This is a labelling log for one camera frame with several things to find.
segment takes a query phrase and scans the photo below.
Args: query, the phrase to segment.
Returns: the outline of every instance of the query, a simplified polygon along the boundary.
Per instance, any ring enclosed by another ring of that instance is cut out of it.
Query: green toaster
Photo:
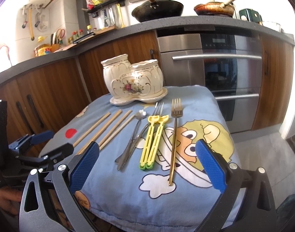
[[[242,9],[239,11],[240,18],[243,21],[251,21],[251,22],[256,22],[259,23],[262,21],[261,15],[252,9]]]

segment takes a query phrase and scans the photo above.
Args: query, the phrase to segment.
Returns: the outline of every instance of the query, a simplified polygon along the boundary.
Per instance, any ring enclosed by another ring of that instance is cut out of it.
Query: blue cloth
[[[105,113],[114,114],[118,109],[123,113],[129,109],[133,113],[143,109],[142,102],[126,106],[109,103],[111,95],[105,95],[92,102],[68,125],[58,131],[42,150],[45,154],[60,145],[74,143],[98,118]],[[103,150],[95,163],[82,190],[76,193],[79,202],[101,219],[129,232],[193,232],[216,202],[220,192],[215,190],[195,154],[195,143],[204,138],[211,149],[221,153],[227,162],[240,165],[234,152],[233,142],[225,120],[211,92],[201,86],[168,87],[162,115],[170,115],[172,98],[181,98],[183,116],[178,118],[178,143],[173,186],[168,186],[171,160],[171,143],[174,119],[165,124],[156,162],[152,170],[139,169],[144,139],[137,144],[126,166],[117,171],[114,160],[122,154],[136,120],[133,119]],[[145,108],[151,115],[154,107]],[[97,139],[99,142],[113,124]],[[147,120],[142,120],[141,130]],[[103,126],[98,126],[75,147],[75,153],[88,142]],[[244,192],[238,199],[224,226],[230,225],[241,205]]]

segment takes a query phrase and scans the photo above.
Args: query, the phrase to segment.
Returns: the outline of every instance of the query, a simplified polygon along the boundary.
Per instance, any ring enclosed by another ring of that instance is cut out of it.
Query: human hand
[[[11,201],[20,202],[22,200],[22,192],[10,187],[0,188],[0,208],[13,215],[18,214],[18,210],[15,208]]]

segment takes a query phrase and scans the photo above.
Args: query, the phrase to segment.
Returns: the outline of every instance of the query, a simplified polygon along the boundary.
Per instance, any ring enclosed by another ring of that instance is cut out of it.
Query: chopstick
[[[123,117],[121,117],[121,119],[114,125],[114,127],[112,127],[112,129],[107,133],[106,136],[104,136],[104,138],[98,143],[99,146],[101,146],[106,140],[107,138],[112,134],[112,132],[119,126],[120,123],[123,122],[123,120],[125,118],[127,118],[127,116],[132,112],[132,110],[129,110],[128,112],[125,113],[125,115]]]
[[[135,115],[132,115],[129,119],[126,120],[124,124],[122,124],[100,147],[99,149],[102,150],[106,144],[108,144],[111,139],[113,139],[133,118]]]
[[[94,134],[94,136],[79,150],[77,154],[81,154],[84,152],[84,150],[88,147],[88,145],[92,142],[95,141],[106,129],[107,127],[117,118],[118,115],[120,115],[122,110],[118,110],[109,120],[105,125],[97,132]]]
[[[79,144],[93,129],[95,129],[102,121],[104,121],[108,116],[110,116],[111,113],[106,113],[102,116],[101,119],[99,119],[90,129],[88,129],[78,140],[73,143],[73,147],[75,147],[77,144]]]

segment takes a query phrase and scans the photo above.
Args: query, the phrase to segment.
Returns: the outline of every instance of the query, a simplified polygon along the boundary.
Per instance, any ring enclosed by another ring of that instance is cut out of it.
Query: countertop
[[[116,40],[118,38],[150,30],[176,28],[181,26],[223,26],[232,29],[243,29],[251,31],[252,33],[268,34],[270,36],[277,37],[291,45],[295,44],[293,35],[279,33],[267,27],[261,26],[257,23],[242,21],[233,18],[220,16],[189,16],[162,18],[131,25],[122,29],[118,29],[116,31],[108,32],[104,35],[98,36],[88,41],[87,43],[79,44],[78,46],[75,46],[66,51],[55,52],[49,55],[35,57],[18,63],[17,65],[0,73],[0,84],[6,82],[7,80],[21,73],[27,72],[30,69],[54,63],[58,60],[76,57],[77,55],[83,52],[86,52],[92,48],[95,48],[109,41]]]

